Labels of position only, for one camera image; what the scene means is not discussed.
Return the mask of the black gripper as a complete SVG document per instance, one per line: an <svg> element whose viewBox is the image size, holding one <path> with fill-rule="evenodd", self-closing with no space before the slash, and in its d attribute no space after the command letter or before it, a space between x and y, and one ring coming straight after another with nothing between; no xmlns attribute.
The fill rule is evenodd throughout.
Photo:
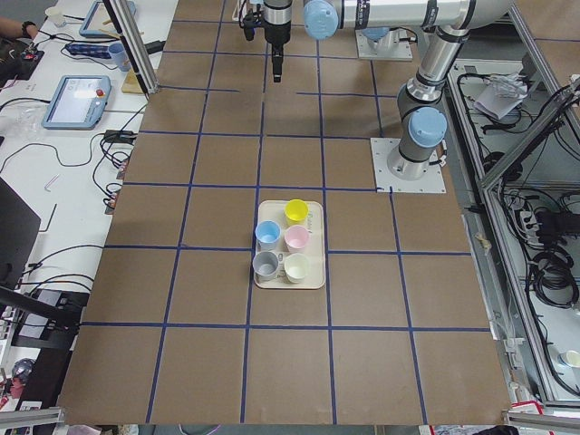
<svg viewBox="0 0 580 435"><path fill-rule="evenodd" d="M266 40L272 44L273 81L281 82L284 46L290 40L292 0L265 0L264 29Z"/></svg>

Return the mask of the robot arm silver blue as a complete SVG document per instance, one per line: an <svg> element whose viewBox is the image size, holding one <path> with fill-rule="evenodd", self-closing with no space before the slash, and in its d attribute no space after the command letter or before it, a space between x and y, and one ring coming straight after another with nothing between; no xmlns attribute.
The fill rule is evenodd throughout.
<svg viewBox="0 0 580 435"><path fill-rule="evenodd" d="M420 179L443 141L448 123L437 105L450 67L470 30L491 24L512 6L509 1L306 1L306 32L324 40L339 29L418 26L434 35L416 74L401 87L397 104L403 134L388 157L388 169L405 180Z"/></svg>
<svg viewBox="0 0 580 435"><path fill-rule="evenodd" d="M400 27L369 27L362 30L367 45L374 54L386 54L403 48L408 48L409 43L416 39L409 36L410 30Z"/></svg>

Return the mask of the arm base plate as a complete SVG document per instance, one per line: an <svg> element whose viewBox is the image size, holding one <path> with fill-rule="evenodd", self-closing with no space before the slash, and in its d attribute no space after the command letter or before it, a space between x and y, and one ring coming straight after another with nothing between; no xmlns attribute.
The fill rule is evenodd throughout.
<svg viewBox="0 0 580 435"><path fill-rule="evenodd" d="M364 60L410 62L412 35L405 29L378 27L355 32L358 57Z"/></svg>
<svg viewBox="0 0 580 435"><path fill-rule="evenodd" d="M371 138L375 186L383 193L444 194L444 162L435 149L430 159L415 163L406 160L399 150L398 138Z"/></svg>

